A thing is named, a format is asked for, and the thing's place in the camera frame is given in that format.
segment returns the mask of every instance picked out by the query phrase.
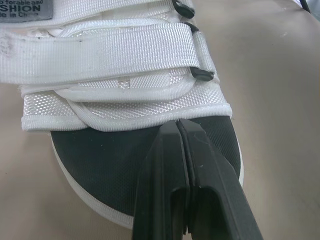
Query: beige table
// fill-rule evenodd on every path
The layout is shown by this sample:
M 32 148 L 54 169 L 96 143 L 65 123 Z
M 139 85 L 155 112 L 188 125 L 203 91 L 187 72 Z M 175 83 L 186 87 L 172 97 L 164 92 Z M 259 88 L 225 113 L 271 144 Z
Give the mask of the beige table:
M 291 0 L 195 3 L 264 239 L 320 239 L 320 23 Z M 129 240 L 73 192 L 50 137 L 21 131 L 22 114 L 16 87 L 1 85 L 0 239 Z

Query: black plastic tool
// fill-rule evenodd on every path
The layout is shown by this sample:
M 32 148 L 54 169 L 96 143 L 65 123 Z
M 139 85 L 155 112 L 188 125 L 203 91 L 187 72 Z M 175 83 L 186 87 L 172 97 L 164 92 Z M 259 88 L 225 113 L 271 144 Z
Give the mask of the black plastic tool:
M 164 124 L 141 169 L 133 240 L 262 240 L 233 167 L 197 123 Z

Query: black footbed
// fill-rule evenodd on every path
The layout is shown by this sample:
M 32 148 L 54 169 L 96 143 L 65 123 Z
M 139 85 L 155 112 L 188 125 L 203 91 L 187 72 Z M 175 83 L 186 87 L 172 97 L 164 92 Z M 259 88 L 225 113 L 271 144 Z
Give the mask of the black footbed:
M 228 116 L 192 119 L 206 131 L 240 176 L 240 151 Z M 56 152 L 74 180 L 107 206 L 133 216 L 141 164 L 160 126 L 133 131 L 101 132 L 92 128 L 52 131 Z

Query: fabric label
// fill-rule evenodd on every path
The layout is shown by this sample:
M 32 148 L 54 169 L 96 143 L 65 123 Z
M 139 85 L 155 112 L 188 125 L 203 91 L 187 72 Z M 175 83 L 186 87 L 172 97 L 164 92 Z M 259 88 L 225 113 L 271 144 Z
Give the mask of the fabric label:
M 52 19 L 53 0 L 0 0 L 0 23 Z

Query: dirt mark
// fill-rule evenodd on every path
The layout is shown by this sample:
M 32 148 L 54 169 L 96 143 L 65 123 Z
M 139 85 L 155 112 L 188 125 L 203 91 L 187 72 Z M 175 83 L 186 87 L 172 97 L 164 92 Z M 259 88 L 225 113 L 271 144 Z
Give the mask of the dirt mark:
M 7 34 L 0 34 L 0 56 L 11 57 L 13 55 L 13 48 L 11 37 Z

